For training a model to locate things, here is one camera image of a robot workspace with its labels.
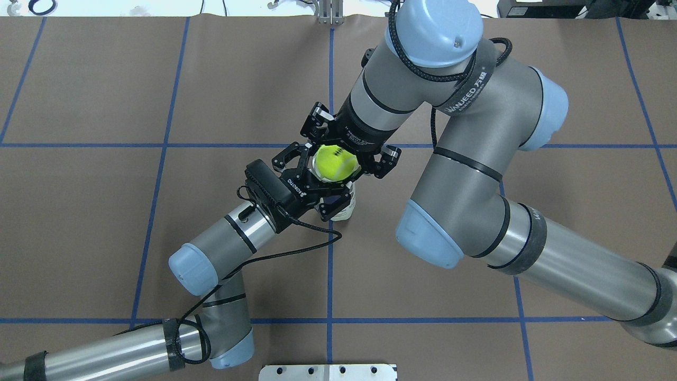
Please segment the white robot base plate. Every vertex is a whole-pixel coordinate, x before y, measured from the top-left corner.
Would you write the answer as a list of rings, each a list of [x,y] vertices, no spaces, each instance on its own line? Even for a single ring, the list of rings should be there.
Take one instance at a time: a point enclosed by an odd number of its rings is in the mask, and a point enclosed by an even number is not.
[[[398,380],[391,364],[314,364],[264,366],[258,380]]]

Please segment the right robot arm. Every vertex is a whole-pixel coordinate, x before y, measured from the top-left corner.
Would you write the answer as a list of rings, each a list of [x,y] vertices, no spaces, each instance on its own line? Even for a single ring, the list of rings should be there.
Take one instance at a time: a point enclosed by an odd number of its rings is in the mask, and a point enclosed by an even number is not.
[[[373,176],[396,163],[387,140],[422,104],[449,116],[397,226],[409,252],[443,268],[477,258],[675,350],[675,251],[659,269],[623,258],[498,193],[518,150],[543,147],[568,113],[564,89],[485,39],[467,1],[393,1],[382,41],[316,144],[354,154]]]

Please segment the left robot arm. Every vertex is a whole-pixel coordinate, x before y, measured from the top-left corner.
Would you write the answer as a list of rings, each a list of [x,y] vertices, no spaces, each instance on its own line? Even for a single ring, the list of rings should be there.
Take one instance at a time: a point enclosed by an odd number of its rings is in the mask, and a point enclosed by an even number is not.
[[[2,380],[138,380],[208,362],[240,366],[254,355],[242,268],[300,217],[317,210],[328,221],[352,200],[363,166],[348,150],[290,144],[272,159],[246,166],[243,203],[169,258],[183,287],[200,297],[181,318],[163,319],[75,349],[37,352],[2,365]]]

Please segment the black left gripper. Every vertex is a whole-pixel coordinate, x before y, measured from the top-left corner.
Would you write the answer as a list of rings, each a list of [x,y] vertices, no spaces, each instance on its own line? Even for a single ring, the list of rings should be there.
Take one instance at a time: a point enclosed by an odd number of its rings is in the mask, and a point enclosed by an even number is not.
[[[273,170],[282,174],[295,158],[298,158],[297,166],[292,169],[308,168],[309,161],[316,152],[317,144],[313,142],[305,142],[305,144],[293,142],[272,159]],[[292,224],[290,217],[300,219],[302,215],[314,208],[320,219],[328,222],[349,205],[349,200],[350,195],[346,196],[343,192],[341,195],[323,197],[319,203],[319,196],[313,193],[308,195],[308,189],[303,184],[299,184],[297,179],[275,176],[275,232],[280,233],[287,229]]]

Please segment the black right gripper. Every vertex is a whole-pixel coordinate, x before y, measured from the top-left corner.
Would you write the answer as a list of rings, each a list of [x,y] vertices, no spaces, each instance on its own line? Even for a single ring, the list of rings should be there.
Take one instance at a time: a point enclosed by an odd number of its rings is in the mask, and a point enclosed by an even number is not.
[[[300,135],[323,146],[337,145],[358,160],[356,171],[345,180],[355,180],[362,175],[383,178],[398,164],[401,149],[387,145],[394,130],[379,130],[365,123],[345,102],[336,115],[331,115],[321,102],[316,102],[300,130]]]

